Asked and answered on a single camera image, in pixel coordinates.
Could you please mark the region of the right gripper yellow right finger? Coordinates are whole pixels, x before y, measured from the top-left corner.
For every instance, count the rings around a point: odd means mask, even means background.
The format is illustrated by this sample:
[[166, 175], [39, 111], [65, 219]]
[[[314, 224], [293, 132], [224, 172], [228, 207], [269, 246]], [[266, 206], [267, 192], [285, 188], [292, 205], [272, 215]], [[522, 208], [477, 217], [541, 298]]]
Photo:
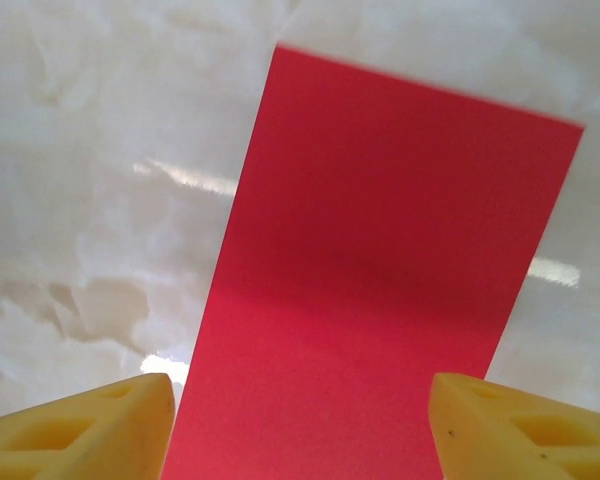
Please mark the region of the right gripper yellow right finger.
[[600, 480], [600, 413], [437, 373], [428, 416], [444, 480]]

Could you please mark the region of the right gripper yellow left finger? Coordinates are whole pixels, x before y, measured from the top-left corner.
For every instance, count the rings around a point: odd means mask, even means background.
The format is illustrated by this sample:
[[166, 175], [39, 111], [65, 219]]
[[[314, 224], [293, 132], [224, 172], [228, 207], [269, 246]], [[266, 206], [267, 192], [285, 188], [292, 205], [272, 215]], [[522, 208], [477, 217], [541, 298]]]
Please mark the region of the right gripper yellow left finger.
[[160, 480], [174, 422], [165, 373], [0, 417], [0, 480]]

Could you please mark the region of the red paper sheet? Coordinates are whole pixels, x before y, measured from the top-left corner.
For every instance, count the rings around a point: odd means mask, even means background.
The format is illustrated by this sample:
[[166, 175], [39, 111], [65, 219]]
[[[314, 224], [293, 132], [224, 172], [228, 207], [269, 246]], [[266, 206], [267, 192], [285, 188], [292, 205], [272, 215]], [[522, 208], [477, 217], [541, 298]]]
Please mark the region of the red paper sheet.
[[278, 45], [162, 480], [441, 480], [582, 133]]

